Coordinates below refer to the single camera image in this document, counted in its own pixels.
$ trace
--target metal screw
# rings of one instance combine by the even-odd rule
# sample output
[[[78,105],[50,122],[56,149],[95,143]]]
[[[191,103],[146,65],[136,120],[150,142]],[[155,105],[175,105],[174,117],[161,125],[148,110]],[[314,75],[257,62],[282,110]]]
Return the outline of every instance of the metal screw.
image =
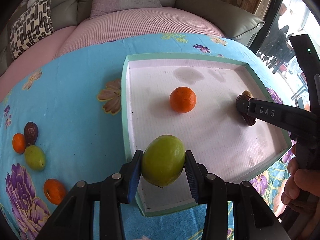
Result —
[[[242,182],[242,185],[245,186],[245,187],[250,187],[251,183],[249,181],[245,180],[245,181]]]
[[[85,186],[85,181],[81,180],[77,182],[77,187],[84,187]]]
[[[208,173],[207,174],[207,179],[209,180],[214,180],[216,178],[216,175],[212,174],[212,173]]]
[[[121,178],[121,174],[120,173],[114,173],[114,174],[112,174],[112,178],[113,179],[120,179]]]

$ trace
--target sofa armrest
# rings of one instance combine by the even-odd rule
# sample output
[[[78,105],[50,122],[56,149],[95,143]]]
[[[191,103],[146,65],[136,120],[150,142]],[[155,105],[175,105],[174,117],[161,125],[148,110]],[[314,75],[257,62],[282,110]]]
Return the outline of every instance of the sofa armrest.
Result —
[[[219,0],[176,0],[175,7],[216,25],[228,38],[249,46],[264,21],[241,8]]]

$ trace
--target person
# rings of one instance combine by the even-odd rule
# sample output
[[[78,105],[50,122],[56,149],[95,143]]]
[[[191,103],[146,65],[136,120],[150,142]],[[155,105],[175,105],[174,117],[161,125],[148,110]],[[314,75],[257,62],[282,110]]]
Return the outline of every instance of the person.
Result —
[[[295,145],[292,146],[291,151],[295,155]],[[300,169],[295,157],[290,160],[288,171],[291,174],[291,177],[287,180],[287,183],[284,186],[284,193],[281,196],[283,204],[288,205],[291,200],[296,199],[299,196],[301,189],[320,197],[320,171]],[[320,201],[317,204],[314,216],[302,231],[299,240],[307,239],[316,228],[319,221]]]

